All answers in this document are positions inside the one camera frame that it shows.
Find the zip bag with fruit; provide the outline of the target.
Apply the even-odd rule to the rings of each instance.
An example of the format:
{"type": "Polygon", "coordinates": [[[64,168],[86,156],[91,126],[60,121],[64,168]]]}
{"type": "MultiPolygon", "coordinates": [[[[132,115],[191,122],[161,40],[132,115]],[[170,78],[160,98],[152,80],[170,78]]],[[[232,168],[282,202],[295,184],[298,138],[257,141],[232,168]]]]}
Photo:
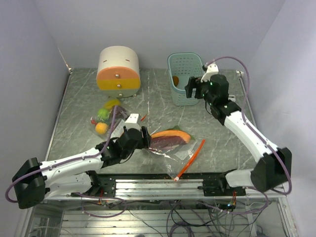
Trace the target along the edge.
{"type": "Polygon", "coordinates": [[[138,113],[132,112],[131,108],[119,99],[111,97],[88,117],[87,128],[103,142],[108,138],[119,138],[124,133],[124,122],[130,114],[138,113]]]}

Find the round three-drawer cabinet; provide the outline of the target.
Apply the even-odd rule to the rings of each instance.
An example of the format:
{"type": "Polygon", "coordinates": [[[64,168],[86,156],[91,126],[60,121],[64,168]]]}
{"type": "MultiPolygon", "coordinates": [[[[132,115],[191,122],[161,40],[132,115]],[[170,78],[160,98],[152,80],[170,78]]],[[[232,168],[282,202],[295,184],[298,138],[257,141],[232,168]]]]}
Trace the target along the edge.
{"type": "Polygon", "coordinates": [[[134,50],[126,46],[110,46],[99,56],[97,86],[109,97],[135,96],[141,86],[139,59],[134,50]]]}

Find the light blue plastic basket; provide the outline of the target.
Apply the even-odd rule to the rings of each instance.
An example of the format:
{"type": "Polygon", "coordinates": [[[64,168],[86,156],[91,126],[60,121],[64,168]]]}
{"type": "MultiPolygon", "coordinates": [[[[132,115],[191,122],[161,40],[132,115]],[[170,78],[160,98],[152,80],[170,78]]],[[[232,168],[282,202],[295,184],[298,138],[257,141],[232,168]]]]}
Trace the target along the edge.
{"type": "Polygon", "coordinates": [[[167,64],[173,103],[176,106],[196,105],[199,100],[194,98],[195,90],[193,91],[192,98],[186,98],[185,86],[188,84],[190,77],[199,78],[204,74],[200,56],[191,52],[173,53],[169,55],[167,64]],[[177,86],[173,84],[173,76],[179,78],[177,86]]]}

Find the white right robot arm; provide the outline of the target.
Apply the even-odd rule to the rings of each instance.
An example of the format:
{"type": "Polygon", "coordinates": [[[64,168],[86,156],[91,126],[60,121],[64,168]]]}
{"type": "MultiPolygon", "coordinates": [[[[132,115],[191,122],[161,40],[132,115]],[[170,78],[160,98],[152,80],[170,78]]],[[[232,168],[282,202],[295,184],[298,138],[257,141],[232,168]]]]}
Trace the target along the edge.
{"type": "Polygon", "coordinates": [[[242,113],[236,102],[229,99],[229,82],[223,75],[208,80],[190,77],[185,86],[186,97],[203,99],[211,115],[229,129],[247,147],[256,161],[253,169],[232,170],[218,182],[218,191],[229,195],[235,187],[252,187],[264,193],[285,182],[292,190],[290,177],[292,153],[267,139],[242,113]]]}

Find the aluminium frame rail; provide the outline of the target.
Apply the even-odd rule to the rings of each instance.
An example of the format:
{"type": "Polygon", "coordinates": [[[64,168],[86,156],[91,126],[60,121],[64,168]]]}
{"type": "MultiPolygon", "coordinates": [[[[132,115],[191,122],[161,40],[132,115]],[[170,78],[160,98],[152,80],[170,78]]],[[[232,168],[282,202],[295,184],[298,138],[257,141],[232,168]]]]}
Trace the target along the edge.
{"type": "Polygon", "coordinates": [[[67,198],[120,198],[123,200],[167,200],[231,198],[233,194],[244,198],[278,197],[271,191],[261,193],[246,186],[230,187],[218,173],[189,173],[178,181],[162,174],[101,175],[96,187],[89,187],[88,178],[75,178],[74,182],[56,184],[45,200],[67,198]]]}

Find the zip bag with fake food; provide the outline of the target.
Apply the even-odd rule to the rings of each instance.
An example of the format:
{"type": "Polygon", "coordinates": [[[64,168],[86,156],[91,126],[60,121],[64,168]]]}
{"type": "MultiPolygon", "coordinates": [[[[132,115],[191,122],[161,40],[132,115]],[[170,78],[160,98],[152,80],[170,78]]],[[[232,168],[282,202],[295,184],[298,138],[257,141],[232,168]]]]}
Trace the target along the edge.
{"type": "Polygon", "coordinates": [[[204,144],[205,139],[196,139],[175,126],[152,133],[147,151],[160,159],[164,173],[177,182],[198,158],[204,144]]]}

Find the small orange fake food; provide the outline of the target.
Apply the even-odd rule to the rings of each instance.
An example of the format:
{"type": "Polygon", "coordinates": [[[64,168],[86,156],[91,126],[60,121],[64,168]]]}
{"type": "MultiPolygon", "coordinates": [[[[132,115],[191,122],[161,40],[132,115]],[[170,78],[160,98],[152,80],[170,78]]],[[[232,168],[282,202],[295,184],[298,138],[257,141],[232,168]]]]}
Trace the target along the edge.
{"type": "Polygon", "coordinates": [[[172,80],[173,80],[173,84],[174,84],[175,86],[177,86],[178,83],[179,83],[179,78],[178,78],[177,76],[173,76],[173,77],[172,77],[172,80]]]}

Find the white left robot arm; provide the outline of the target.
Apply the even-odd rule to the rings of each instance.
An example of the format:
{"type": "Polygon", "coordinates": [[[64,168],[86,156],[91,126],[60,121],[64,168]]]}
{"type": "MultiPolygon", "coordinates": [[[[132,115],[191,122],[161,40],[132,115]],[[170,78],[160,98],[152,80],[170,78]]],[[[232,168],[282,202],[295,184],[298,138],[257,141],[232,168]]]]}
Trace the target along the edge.
{"type": "Polygon", "coordinates": [[[101,184],[96,172],[128,159],[136,149],[150,146],[151,137],[146,127],[124,129],[119,138],[102,142],[96,147],[71,157],[39,162],[31,158],[24,162],[12,178],[20,209],[41,203],[45,198],[71,193],[97,195],[101,184]]]}

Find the small white device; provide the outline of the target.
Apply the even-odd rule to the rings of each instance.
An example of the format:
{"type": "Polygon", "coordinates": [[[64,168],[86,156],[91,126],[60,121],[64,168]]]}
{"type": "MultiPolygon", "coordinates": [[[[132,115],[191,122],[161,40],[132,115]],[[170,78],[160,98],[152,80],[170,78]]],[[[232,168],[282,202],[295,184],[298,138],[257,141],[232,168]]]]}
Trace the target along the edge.
{"type": "Polygon", "coordinates": [[[234,95],[229,95],[228,99],[233,102],[236,101],[236,97],[234,95]]]}

